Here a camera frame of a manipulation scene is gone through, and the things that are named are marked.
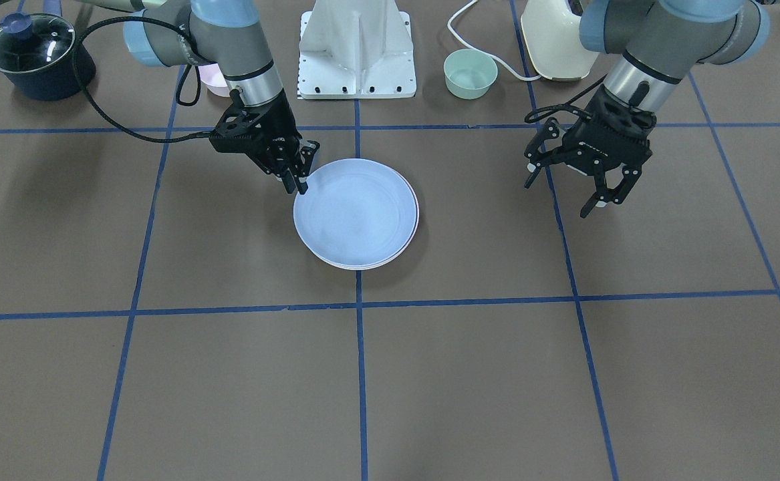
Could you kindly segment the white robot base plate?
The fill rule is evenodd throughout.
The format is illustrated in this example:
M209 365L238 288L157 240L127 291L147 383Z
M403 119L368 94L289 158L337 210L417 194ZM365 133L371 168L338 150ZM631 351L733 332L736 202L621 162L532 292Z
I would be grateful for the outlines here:
M310 10L302 13L300 37ZM411 34L410 17L402 11ZM305 100L395 100L417 92L414 52L408 59L390 58L364 71L338 67L328 57L301 54L297 94Z

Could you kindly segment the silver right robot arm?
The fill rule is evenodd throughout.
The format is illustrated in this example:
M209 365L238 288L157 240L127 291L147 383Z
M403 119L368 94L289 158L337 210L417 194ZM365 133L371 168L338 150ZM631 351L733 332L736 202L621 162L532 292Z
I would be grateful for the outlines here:
M123 24L125 46L139 63L185 67L215 64L230 106L209 131L174 138L208 140L216 152L248 156L289 194L305 194L319 143L305 140L252 1L166 1L127 16L104 19L78 34L72 71L84 40L106 25Z

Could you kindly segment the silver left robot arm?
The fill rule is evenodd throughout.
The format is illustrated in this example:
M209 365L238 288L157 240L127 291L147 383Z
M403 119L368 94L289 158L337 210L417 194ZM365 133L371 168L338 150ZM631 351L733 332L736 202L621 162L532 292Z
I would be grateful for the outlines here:
M619 55L612 70L577 98L537 108L542 121L524 151L530 188L549 166L565 164L594 180L580 210L621 204L652 156L656 114L698 64L750 58L771 33L771 16L755 1L595 1L580 18L588 51Z

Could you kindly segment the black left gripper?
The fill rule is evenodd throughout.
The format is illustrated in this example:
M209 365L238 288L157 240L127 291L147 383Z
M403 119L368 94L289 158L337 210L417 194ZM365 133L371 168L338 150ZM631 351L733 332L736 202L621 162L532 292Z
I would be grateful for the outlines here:
M648 137L654 128L654 112L624 103L604 86L594 92L584 108L562 103L552 109L569 112L577 121L564 133L557 119L543 123L524 150L528 161L524 188L530 188L544 168L565 164L594 179L595 191L580 209L581 218L586 218L595 207L625 201L652 155ZM545 141L557 140L562 133L560 146L544 150ZM615 188L609 188L606 172L616 168L621 171L622 180Z

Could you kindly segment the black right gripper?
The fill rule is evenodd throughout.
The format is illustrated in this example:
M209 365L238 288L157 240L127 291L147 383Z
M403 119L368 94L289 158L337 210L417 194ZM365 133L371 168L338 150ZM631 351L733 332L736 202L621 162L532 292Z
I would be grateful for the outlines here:
M209 134L216 152L245 154L264 173L280 178L287 194L305 194L320 143L298 132L285 91L261 106L247 106L238 90L229 97L231 105Z

